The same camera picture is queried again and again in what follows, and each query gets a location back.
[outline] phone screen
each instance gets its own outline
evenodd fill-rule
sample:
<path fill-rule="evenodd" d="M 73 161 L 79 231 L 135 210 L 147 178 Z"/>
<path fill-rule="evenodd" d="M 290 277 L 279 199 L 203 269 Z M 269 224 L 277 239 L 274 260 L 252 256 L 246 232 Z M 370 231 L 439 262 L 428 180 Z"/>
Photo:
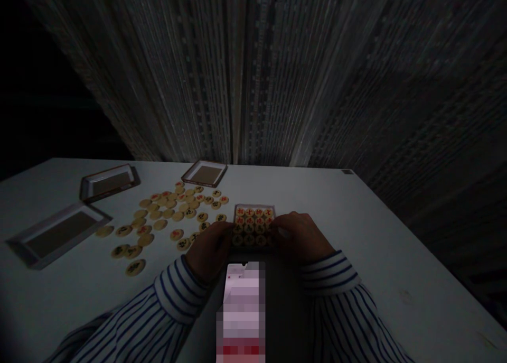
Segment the phone screen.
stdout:
<path fill-rule="evenodd" d="M 265 361 L 263 263 L 227 266 L 217 313 L 217 362 Z"/>

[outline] striped shirt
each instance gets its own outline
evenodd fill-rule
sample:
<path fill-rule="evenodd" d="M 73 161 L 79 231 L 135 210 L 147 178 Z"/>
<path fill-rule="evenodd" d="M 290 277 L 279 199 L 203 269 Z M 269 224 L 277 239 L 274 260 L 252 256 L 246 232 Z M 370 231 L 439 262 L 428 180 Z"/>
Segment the striped shirt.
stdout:
<path fill-rule="evenodd" d="M 315 362 L 413 362 L 342 251 L 301 267 L 301 276 Z M 45 362 L 173 362 L 207 290 L 182 256 L 126 304 L 68 334 Z"/>

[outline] tray of game pieces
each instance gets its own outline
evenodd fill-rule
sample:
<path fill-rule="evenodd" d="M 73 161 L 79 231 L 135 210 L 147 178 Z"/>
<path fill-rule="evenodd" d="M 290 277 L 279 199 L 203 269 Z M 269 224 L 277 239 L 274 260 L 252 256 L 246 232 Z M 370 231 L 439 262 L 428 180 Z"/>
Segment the tray of game pieces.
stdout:
<path fill-rule="evenodd" d="M 275 216 L 275 206 L 244 203 L 235 205 L 231 248 L 237 252 L 271 250 L 274 243 L 267 230 Z"/>

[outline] curtain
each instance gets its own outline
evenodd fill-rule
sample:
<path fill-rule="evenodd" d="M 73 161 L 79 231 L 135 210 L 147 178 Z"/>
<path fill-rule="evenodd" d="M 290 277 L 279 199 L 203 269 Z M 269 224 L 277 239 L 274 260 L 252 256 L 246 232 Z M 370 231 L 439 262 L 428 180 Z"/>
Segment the curtain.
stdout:
<path fill-rule="evenodd" d="M 27 1 L 136 159 L 353 169 L 464 280 L 507 269 L 506 0 Z"/>

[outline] person's left hand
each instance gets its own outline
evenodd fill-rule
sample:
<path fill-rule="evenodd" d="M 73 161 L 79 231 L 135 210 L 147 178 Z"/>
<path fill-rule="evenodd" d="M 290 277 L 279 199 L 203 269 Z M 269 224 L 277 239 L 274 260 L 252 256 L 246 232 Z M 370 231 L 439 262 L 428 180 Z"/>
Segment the person's left hand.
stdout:
<path fill-rule="evenodd" d="M 234 223 L 215 222 L 198 235 L 185 255 L 192 272 L 209 284 L 222 269 L 231 247 Z"/>

